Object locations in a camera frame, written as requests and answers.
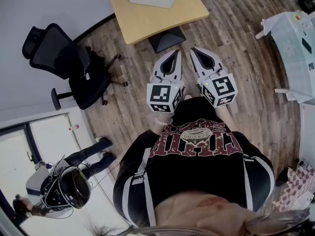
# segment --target wooden table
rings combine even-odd
[[[201,0],[175,0],[170,9],[110,1],[126,44],[149,38],[156,53],[186,40],[178,26],[209,16]]]

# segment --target black table base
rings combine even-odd
[[[179,27],[167,29],[148,38],[155,53],[159,53],[171,46],[182,43],[186,40]]]

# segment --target chair backrest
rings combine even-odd
[[[22,53],[30,59],[31,67],[46,70],[60,78],[84,75],[85,65],[80,56],[86,59],[85,48],[77,46],[57,24],[50,24],[45,30],[33,27]]]

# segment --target white marker cube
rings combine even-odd
[[[147,84],[147,104],[153,112],[173,113],[181,98],[180,84]]]
[[[203,81],[202,93],[215,108],[233,102],[237,95],[233,75],[227,74]]]

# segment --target dark blue pants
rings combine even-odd
[[[100,139],[98,143],[93,144],[92,146],[85,148],[79,152],[71,154],[70,156],[65,158],[65,161],[69,165],[79,166],[84,160],[102,151],[103,149],[112,146],[112,144],[113,143],[108,139]],[[103,158],[99,162],[92,164],[90,167],[84,168],[82,172],[85,177],[89,179],[93,175],[105,170],[112,162],[115,161],[115,159],[116,157],[113,154],[105,153]]]

